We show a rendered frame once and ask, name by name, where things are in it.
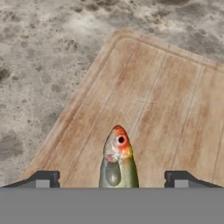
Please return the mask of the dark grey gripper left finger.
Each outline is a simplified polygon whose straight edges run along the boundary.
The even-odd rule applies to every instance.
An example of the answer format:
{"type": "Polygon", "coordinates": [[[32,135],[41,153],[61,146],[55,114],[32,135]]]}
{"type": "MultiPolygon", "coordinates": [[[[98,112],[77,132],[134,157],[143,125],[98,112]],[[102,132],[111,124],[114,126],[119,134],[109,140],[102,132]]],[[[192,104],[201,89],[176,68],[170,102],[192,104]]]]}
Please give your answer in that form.
{"type": "Polygon", "coordinates": [[[36,171],[29,178],[18,182],[4,185],[3,188],[23,187],[23,188],[60,188],[59,171],[36,171]]]}

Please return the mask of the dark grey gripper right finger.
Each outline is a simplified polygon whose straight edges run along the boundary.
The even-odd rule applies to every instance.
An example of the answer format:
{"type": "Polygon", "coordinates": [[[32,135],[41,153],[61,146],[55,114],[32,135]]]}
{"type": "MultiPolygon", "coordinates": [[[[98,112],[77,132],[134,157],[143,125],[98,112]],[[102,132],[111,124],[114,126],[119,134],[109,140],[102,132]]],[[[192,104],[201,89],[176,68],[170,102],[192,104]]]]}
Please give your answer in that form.
{"type": "Polygon", "coordinates": [[[188,171],[165,171],[164,179],[165,179],[164,182],[165,188],[192,188],[192,187],[221,188],[220,185],[216,185],[195,178],[188,171]]]}

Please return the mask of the green fish with orange head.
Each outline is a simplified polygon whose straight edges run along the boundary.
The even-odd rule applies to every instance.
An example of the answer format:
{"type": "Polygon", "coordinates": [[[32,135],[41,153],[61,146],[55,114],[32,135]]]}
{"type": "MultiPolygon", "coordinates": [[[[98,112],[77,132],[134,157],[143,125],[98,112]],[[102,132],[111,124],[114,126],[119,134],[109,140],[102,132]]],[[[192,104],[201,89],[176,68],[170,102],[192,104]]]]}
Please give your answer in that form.
{"type": "Polygon", "coordinates": [[[139,180],[129,136],[121,125],[109,133],[103,146],[100,188],[138,188],[139,180]]]}

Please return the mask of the wooden cutting board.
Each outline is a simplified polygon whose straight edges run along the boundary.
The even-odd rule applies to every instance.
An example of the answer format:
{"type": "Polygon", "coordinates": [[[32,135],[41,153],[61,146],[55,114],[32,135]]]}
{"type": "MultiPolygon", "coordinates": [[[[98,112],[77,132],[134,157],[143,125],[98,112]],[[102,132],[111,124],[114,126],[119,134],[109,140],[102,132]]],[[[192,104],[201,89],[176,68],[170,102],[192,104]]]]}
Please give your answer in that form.
{"type": "Polygon", "coordinates": [[[64,187],[97,186],[117,124],[142,187],[162,186],[167,170],[224,186],[224,65],[125,30],[108,38],[24,175],[58,170],[64,187]]]}

